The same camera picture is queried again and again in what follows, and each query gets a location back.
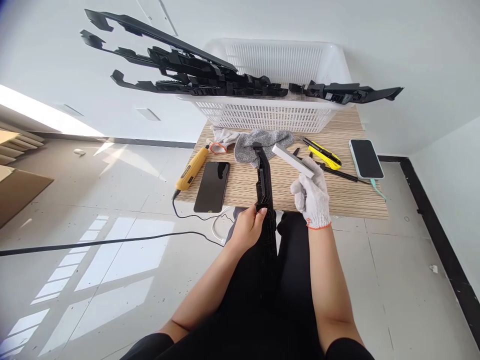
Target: hand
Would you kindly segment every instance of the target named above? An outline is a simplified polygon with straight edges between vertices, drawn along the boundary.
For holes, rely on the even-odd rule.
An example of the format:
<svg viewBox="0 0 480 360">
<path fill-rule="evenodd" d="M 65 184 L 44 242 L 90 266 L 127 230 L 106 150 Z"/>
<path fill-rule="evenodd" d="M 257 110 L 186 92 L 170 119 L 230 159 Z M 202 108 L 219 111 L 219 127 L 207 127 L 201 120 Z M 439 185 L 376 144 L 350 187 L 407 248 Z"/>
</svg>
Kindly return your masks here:
<svg viewBox="0 0 480 360">
<path fill-rule="evenodd" d="M 228 246 L 243 255 L 259 240 L 266 214 L 266 207 L 261 208 L 257 213 L 255 205 L 239 213 L 233 234 L 225 247 Z"/>
<path fill-rule="evenodd" d="M 312 170 L 314 175 L 309 179 L 301 173 L 290 186 L 291 193 L 295 195 L 296 209 L 303 214 L 309 229 L 326 228 L 332 221 L 330 220 L 330 197 L 327 193 L 324 171 L 308 156 L 304 157 L 301 162 Z"/>
</svg>

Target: black baseboard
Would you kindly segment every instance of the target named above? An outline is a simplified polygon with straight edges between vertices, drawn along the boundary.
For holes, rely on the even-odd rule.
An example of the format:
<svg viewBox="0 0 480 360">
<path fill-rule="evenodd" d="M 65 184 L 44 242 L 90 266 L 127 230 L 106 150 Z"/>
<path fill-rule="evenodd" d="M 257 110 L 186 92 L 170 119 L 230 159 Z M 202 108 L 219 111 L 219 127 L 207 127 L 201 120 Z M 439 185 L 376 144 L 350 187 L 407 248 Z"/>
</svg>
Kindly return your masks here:
<svg viewBox="0 0 480 360">
<path fill-rule="evenodd" d="M 405 156 L 378 155 L 378 161 L 384 163 L 399 163 L 407 159 Z"/>
<path fill-rule="evenodd" d="M 127 144 L 127 145 L 145 145 L 145 146 L 158 146 L 164 148 L 182 148 L 193 149 L 195 147 L 194 142 L 181 142 L 181 141 L 163 141 L 163 140 L 145 140 L 145 139 L 131 139 L 123 137 L 92 137 L 81 135 L 68 135 L 56 132 L 37 132 L 30 131 L 32 134 L 38 135 L 45 139 L 60 139 L 60 140 L 74 140 L 85 141 L 94 143 L 114 143 L 114 144 Z"/>
<path fill-rule="evenodd" d="M 459 259 L 455 255 L 454 249 L 440 224 L 437 214 L 435 214 L 435 210 L 425 193 L 424 187 L 420 183 L 420 179 L 415 173 L 412 163 L 406 158 L 400 162 L 400 166 L 418 206 L 418 213 L 423 217 L 463 315 L 470 327 L 476 345 L 480 349 L 480 303 L 465 276 Z"/>
</svg>

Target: black power cord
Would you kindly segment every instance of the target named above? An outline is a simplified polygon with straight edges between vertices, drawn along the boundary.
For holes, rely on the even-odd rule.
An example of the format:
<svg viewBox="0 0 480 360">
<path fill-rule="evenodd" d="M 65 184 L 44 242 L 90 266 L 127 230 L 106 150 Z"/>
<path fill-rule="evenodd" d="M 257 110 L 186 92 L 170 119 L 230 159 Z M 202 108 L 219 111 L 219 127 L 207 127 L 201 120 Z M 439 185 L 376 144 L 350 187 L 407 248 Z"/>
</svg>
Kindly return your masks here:
<svg viewBox="0 0 480 360">
<path fill-rule="evenodd" d="M 218 218 L 218 217 L 223 217 L 225 216 L 227 219 L 229 219 L 232 223 L 234 222 L 231 218 L 229 218 L 226 214 L 222 215 L 216 215 L 216 216 L 211 216 L 206 219 L 201 218 L 198 215 L 188 215 L 188 216 L 180 216 L 177 213 L 177 209 L 175 208 L 175 198 L 177 195 L 180 194 L 180 190 L 176 190 L 175 193 L 173 194 L 173 197 L 171 199 L 171 204 L 173 206 L 173 211 L 175 211 L 175 215 L 180 218 L 180 219 L 185 219 L 185 218 L 190 218 L 190 217 L 196 217 L 199 218 L 200 220 L 206 221 L 209 219 L 213 218 Z M 105 244 L 115 244 L 115 243 L 128 243 L 128 242 L 133 242 L 133 241 L 140 241 L 140 240 L 150 240 L 150 239 L 158 239 L 158 238 L 164 238 L 167 236 L 173 236 L 173 235 L 183 235 L 183 234 L 197 234 L 203 236 L 208 242 L 213 243 L 215 245 L 218 245 L 220 247 L 224 247 L 223 245 L 219 244 L 216 241 L 210 240 L 208 237 L 206 237 L 204 234 L 201 232 L 196 232 L 196 231 L 183 231 L 183 232 L 171 232 L 167 234 L 161 234 L 161 235 L 155 235 L 155 236 L 146 236 L 146 237 L 133 237 L 133 238 L 126 238 L 126 239 L 114 239 L 114 240 L 101 240 L 101 241 L 90 241 L 90 242 L 82 242 L 82 243 L 75 243 L 75 244 L 65 244 L 65 245 L 51 245 L 51 246 L 36 246 L 36 247 L 24 247 L 24 248 L 18 248 L 18 249 L 11 249 L 11 250 L 0 250 L 0 257 L 4 256 L 9 256 L 9 255 L 19 255 L 19 254 L 31 254 L 31 253 L 41 253 L 45 251 L 53 251 L 53 250 L 65 250 L 65 249 L 75 249 L 75 248 L 83 248 L 87 246 L 94 246 L 94 245 L 105 245 Z"/>
<path fill-rule="evenodd" d="M 227 216 L 227 214 L 222 214 L 222 215 L 215 215 L 215 216 L 210 216 L 210 217 L 207 217 L 206 219 L 204 218 L 201 218 L 200 216 L 198 215 L 187 215 L 187 216 L 180 216 L 178 213 L 177 213 L 177 209 L 175 208 L 175 199 L 177 198 L 177 196 L 180 194 L 180 190 L 175 190 L 175 192 L 173 193 L 173 196 L 171 197 L 171 205 L 173 206 L 173 211 L 175 212 L 175 215 L 177 218 L 180 218 L 180 219 L 185 219 L 185 218 L 199 218 L 200 220 L 203 220 L 203 221 L 207 221 L 207 220 L 210 220 L 210 219 L 213 219 L 213 218 L 223 218 L 223 217 L 226 217 L 228 220 L 231 221 L 231 223 L 233 224 L 234 221 L 229 218 Z"/>
</svg>

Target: white tile floor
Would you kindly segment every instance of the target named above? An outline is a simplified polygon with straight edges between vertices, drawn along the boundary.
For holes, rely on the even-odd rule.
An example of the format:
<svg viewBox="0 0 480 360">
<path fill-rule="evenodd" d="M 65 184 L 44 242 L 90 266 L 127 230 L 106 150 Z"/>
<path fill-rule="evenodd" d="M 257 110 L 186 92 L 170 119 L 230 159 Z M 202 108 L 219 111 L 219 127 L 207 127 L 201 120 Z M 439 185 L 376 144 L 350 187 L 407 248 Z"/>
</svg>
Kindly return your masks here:
<svg viewBox="0 0 480 360">
<path fill-rule="evenodd" d="M 52 140 L 16 162 L 55 181 L 0 229 L 0 249 L 188 230 L 213 238 L 210 221 L 173 216 L 191 150 L 99 148 Z M 382 166 L 391 219 L 333 219 L 365 345 L 378 360 L 480 359 L 399 165 Z M 226 236 L 230 222 L 217 225 Z M 180 235 L 0 258 L 0 358 L 119 359 L 163 325 L 220 249 Z"/>
</svg>

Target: white sanding block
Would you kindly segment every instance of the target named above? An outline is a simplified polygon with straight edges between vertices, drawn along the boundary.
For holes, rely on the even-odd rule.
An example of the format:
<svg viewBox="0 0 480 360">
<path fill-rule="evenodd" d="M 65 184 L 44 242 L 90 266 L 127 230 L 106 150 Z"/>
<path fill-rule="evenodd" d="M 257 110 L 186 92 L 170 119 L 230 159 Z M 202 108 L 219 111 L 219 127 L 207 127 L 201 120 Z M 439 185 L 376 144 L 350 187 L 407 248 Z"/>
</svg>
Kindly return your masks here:
<svg viewBox="0 0 480 360">
<path fill-rule="evenodd" d="M 299 172 L 304 174 L 307 178 L 311 179 L 314 176 L 314 172 L 306 167 L 296 156 L 294 156 L 291 152 L 289 152 L 286 148 L 284 148 L 279 143 L 273 145 L 272 149 L 273 153 L 281 157 L 287 163 L 292 165 L 295 169 Z"/>
</svg>

